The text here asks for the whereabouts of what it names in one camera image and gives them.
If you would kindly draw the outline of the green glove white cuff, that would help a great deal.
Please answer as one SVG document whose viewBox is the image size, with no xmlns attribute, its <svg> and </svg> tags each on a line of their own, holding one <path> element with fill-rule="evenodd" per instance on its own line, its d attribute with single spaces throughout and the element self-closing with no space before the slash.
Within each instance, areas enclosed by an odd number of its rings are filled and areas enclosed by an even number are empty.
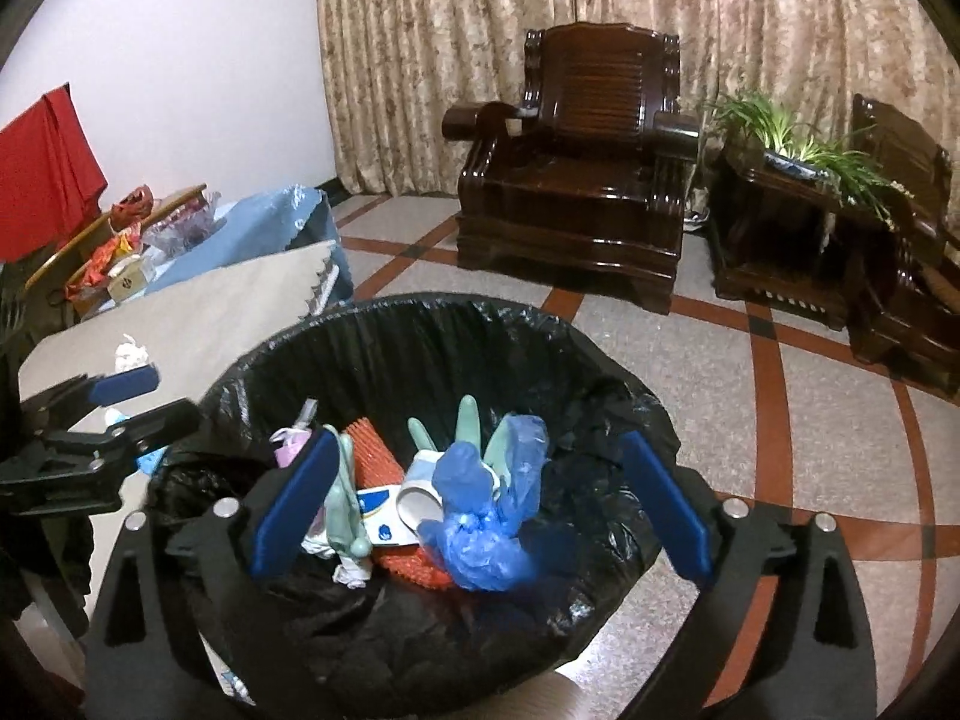
<svg viewBox="0 0 960 720">
<path fill-rule="evenodd" d="M 373 575 L 373 543 L 364 528 L 356 494 L 355 446 L 347 433 L 337 433 L 330 424 L 324 424 L 322 429 L 337 441 L 337 474 L 322 509 L 301 541 L 301 549 L 324 561 L 336 557 L 334 582 L 348 590 L 363 590 Z"/>
</svg>

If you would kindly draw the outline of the green potted plant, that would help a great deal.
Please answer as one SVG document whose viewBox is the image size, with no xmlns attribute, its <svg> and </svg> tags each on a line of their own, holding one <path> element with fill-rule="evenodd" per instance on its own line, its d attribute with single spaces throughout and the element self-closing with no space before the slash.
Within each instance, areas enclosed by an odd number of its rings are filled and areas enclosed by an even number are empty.
<svg viewBox="0 0 960 720">
<path fill-rule="evenodd" d="M 722 93 L 711 104 L 713 122 L 732 137 L 754 138 L 763 161 L 796 181 L 828 190 L 844 206 L 870 211 L 889 229 L 895 229 L 890 195 L 911 197 L 898 182 L 880 174 L 878 164 L 862 149 L 844 140 L 828 140 L 802 122 L 784 104 L 756 89 Z"/>
</svg>

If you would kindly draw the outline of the dark wooden side table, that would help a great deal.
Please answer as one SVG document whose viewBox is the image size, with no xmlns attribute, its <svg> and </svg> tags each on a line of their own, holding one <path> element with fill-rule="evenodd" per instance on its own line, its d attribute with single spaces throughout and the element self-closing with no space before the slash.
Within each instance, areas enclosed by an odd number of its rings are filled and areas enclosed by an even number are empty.
<svg viewBox="0 0 960 720">
<path fill-rule="evenodd" d="M 859 259 L 890 234 L 887 225 L 820 182 L 779 171 L 757 140 L 727 142 L 715 168 L 708 239 L 716 294 L 846 327 Z"/>
</svg>

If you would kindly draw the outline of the blue plastic bag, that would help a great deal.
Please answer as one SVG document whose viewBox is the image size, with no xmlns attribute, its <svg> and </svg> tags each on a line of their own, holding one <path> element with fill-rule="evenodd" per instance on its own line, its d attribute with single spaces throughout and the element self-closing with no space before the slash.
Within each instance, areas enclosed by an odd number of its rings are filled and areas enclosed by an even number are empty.
<svg viewBox="0 0 960 720">
<path fill-rule="evenodd" d="M 454 440 L 431 477 L 443 518 L 416 527 L 425 554 L 457 587 L 505 592 L 534 577 L 519 532 L 540 511 L 549 461 L 542 418 L 506 415 L 483 437 L 477 400 L 460 400 Z"/>
</svg>

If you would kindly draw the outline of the red cloth cover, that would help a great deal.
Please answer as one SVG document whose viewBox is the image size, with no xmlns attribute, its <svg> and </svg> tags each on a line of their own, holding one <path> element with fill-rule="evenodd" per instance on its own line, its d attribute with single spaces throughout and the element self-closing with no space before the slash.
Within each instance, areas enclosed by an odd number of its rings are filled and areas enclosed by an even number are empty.
<svg viewBox="0 0 960 720">
<path fill-rule="evenodd" d="M 99 215 L 107 181 L 78 121 L 70 86 L 43 94 L 3 128 L 0 158 L 3 263 L 62 245 Z"/>
</svg>

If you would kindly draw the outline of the glass fruit bowl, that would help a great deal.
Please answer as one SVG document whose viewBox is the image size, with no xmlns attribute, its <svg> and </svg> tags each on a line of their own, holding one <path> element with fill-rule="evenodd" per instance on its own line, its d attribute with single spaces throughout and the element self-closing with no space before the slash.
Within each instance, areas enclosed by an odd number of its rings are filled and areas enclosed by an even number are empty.
<svg viewBox="0 0 960 720">
<path fill-rule="evenodd" d="M 215 205 L 201 193 L 185 200 L 164 220 L 152 224 L 143 233 L 143 240 L 171 259 L 205 242 L 215 229 Z"/>
</svg>

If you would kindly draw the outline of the grey table cloth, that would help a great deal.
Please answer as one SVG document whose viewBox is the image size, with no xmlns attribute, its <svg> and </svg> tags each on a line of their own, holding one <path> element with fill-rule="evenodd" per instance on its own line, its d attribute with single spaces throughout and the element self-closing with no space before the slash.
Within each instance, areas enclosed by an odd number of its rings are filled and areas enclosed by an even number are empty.
<svg viewBox="0 0 960 720">
<path fill-rule="evenodd" d="M 337 302 L 332 249 L 320 242 L 210 270 L 44 338 L 21 366 L 21 394 L 31 397 L 78 374 L 110 374 L 128 333 L 148 349 L 160 385 L 94 410 L 76 423 L 80 431 L 99 433 L 116 416 L 132 418 L 179 398 L 200 400 L 247 351 Z"/>
</svg>

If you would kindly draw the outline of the blue side table cloth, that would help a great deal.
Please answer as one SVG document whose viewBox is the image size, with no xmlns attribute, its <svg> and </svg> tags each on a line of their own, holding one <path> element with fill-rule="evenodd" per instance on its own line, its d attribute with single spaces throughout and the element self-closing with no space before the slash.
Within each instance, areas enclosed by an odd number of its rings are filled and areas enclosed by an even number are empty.
<svg viewBox="0 0 960 720">
<path fill-rule="evenodd" d="M 332 262 L 338 266 L 338 278 L 332 298 L 349 301 L 355 287 L 331 204 L 320 188 L 299 184 L 239 200 L 215 223 L 210 238 L 174 259 L 146 292 L 158 293 L 215 268 L 320 242 L 334 244 Z"/>
</svg>

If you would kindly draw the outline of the white plastic bag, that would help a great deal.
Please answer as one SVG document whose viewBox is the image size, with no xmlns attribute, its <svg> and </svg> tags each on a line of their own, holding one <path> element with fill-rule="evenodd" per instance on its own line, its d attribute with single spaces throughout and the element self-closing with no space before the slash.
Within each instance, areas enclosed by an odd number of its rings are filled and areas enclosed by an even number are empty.
<svg viewBox="0 0 960 720">
<path fill-rule="evenodd" d="M 149 353 L 143 344 L 140 344 L 132 335 L 125 333 L 124 341 L 114 351 L 114 371 L 133 371 L 149 364 Z"/>
</svg>

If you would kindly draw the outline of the green rubber glove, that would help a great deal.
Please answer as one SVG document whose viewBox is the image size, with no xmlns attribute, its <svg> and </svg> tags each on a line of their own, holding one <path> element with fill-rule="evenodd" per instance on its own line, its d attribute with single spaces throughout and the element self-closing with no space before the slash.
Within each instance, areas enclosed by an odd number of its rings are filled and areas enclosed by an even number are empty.
<svg viewBox="0 0 960 720">
<path fill-rule="evenodd" d="M 441 452 L 448 450 L 456 440 L 467 442 L 480 452 L 480 458 L 490 472 L 498 478 L 500 486 L 511 481 L 508 468 L 509 426 L 506 418 L 501 419 L 488 437 L 483 437 L 482 420 L 478 401 L 471 394 L 462 395 L 451 429 L 444 436 L 436 437 L 428 426 L 416 416 L 407 419 L 407 431 L 416 450 Z"/>
</svg>

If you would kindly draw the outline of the red plastic bag on cabinet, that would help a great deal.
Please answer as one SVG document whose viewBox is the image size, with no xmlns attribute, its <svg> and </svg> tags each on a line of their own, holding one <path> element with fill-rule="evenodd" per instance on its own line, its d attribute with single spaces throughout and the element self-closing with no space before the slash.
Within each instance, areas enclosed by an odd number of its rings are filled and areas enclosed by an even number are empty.
<svg viewBox="0 0 960 720">
<path fill-rule="evenodd" d="M 109 210 L 110 229 L 121 232 L 135 223 L 141 223 L 153 213 L 155 197 L 148 185 L 134 188 L 127 197 L 114 203 Z"/>
</svg>

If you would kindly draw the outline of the beige patterned curtain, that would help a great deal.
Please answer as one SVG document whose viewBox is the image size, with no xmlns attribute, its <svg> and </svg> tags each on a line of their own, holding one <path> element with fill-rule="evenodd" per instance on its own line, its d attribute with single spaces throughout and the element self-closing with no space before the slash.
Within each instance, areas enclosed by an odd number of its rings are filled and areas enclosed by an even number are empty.
<svg viewBox="0 0 960 720">
<path fill-rule="evenodd" d="M 316 0 L 335 164 L 355 192 L 454 192 L 471 149 L 528 133 L 635 154 L 658 117 L 743 93 L 804 140 L 851 104 L 900 107 L 958 146 L 958 47 L 923 0 Z"/>
</svg>

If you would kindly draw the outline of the black lined trash bin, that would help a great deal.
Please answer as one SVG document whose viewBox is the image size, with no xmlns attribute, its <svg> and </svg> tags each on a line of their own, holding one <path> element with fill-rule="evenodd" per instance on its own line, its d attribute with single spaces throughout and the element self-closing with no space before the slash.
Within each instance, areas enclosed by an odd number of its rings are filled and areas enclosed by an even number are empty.
<svg viewBox="0 0 960 720">
<path fill-rule="evenodd" d="M 229 367 L 202 429 L 164 454 L 148 505 L 164 547 L 277 465 L 288 427 L 350 444 L 368 557 L 320 515 L 265 585 L 345 718 L 427 717 L 573 660 L 658 555 L 620 440 L 664 463 L 661 400 L 586 335 L 475 294 L 375 299 L 302 322 Z"/>
</svg>

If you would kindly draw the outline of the wooden tv cabinet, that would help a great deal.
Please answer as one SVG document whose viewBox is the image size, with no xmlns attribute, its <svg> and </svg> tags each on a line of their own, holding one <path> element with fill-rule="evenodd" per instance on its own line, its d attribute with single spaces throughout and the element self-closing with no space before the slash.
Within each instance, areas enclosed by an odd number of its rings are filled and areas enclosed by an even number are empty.
<svg viewBox="0 0 960 720">
<path fill-rule="evenodd" d="M 164 199 L 155 199 L 153 213 L 140 223 L 142 234 L 205 189 L 205 184 L 192 185 Z M 3 263 L 2 337 L 7 340 L 5 349 L 15 361 L 26 359 L 39 341 L 67 330 L 106 302 L 107 286 L 69 301 L 65 284 L 75 277 L 94 250 L 114 234 L 117 232 L 110 229 L 109 211 L 105 211 L 70 241 L 50 244 L 18 262 Z"/>
</svg>

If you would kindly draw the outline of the white blue plastic package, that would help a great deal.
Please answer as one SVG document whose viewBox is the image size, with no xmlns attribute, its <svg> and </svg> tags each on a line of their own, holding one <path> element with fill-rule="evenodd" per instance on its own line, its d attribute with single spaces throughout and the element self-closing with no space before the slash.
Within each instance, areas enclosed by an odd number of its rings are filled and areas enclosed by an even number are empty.
<svg viewBox="0 0 960 720">
<path fill-rule="evenodd" d="M 443 520 L 443 498 L 433 486 L 442 456 L 418 450 L 402 483 L 356 491 L 361 522 L 373 546 L 412 546 L 420 543 L 421 523 Z"/>
</svg>

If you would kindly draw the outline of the beige tissue box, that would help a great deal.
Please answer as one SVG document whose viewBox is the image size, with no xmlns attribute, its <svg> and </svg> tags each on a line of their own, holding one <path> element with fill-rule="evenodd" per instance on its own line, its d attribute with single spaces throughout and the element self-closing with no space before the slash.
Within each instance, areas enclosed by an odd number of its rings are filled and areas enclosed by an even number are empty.
<svg viewBox="0 0 960 720">
<path fill-rule="evenodd" d="M 140 257 L 128 255 L 107 272 L 107 294 L 116 304 L 141 293 L 153 278 L 153 263 Z"/>
</svg>

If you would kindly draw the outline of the red snack packages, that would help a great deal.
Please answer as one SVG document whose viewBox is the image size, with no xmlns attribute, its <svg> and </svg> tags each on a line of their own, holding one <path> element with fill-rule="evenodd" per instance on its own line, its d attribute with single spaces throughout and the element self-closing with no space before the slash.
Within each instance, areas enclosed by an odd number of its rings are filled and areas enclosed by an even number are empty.
<svg viewBox="0 0 960 720">
<path fill-rule="evenodd" d="M 114 234 L 109 241 L 94 250 L 85 265 L 65 284 L 65 296 L 76 301 L 88 293 L 104 289 L 109 281 L 109 271 L 121 260 L 142 252 L 142 225 L 133 223 L 124 231 Z"/>
</svg>

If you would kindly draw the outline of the orange mesh cloth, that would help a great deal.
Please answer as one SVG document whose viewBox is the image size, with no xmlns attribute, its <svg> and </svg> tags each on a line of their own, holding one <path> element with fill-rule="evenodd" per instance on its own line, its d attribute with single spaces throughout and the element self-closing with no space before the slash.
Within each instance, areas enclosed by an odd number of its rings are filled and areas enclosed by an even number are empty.
<svg viewBox="0 0 960 720">
<path fill-rule="evenodd" d="M 358 489 L 374 488 L 404 481 L 404 468 L 382 442 L 368 418 L 347 426 L 347 436 L 355 450 L 355 481 Z M 371 559 L 394 577 L 403 578 L 427 590 L 450 590 L 451 576 L 439 569 L 420 544 L 412 546 L 374 546 Z"/>
</svg>

